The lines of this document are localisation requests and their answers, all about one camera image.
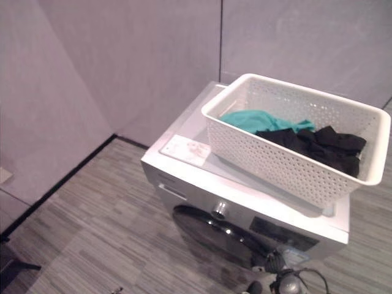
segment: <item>white plastic basket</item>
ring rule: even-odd
[[[360,174],[354,178],[316,160],[219,120],[233,111],[264,110],[297,123],[312,121],[316,129],[332,126],[367,142]],[[346,98],[254,74],[245,74],[202,108],[211,150],[287,192],[325,208],[361,185],[381,182],[390,136],[385,111]]]

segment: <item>washing machine top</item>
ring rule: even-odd
[[[222,199],[326,238],[347,243],[349,195],[322,210],[209,151],[206,121],[201,108],[224,88],[225,85],[211,82],[147,150],[142,162]]]

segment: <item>washing machine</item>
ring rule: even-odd
[[[222,258],[264,270],[324,259],[349,240],[349,196],[320,209],[213,154],[201,107],[225,85],[211,82],[141,159],[182,234]]]

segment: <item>green towel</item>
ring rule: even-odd
[[[241,110],[227,113],[223,115],[220,120],[252,134],[255,134],[257,131],[265,132],[289,128],[292,128],[296,133],[302,129],[311,131],[315,129],[314,124],[307,119],[298,124],[293,124],[290,121],[275,118],[262,110]]]

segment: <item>gray wall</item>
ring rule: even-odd
[[[1,188],[31,205],[113,131],[36,1],[0,1],[0,40]]]
[[[220,0],[0,1],[2,210],[113,132],[150,145],[219,76]]]
[[[111,128],[151,145],[219,75],[220,0],[39,0]]]
[[[224,0],[222,81],[248,72],[382,107],[392,1]]]

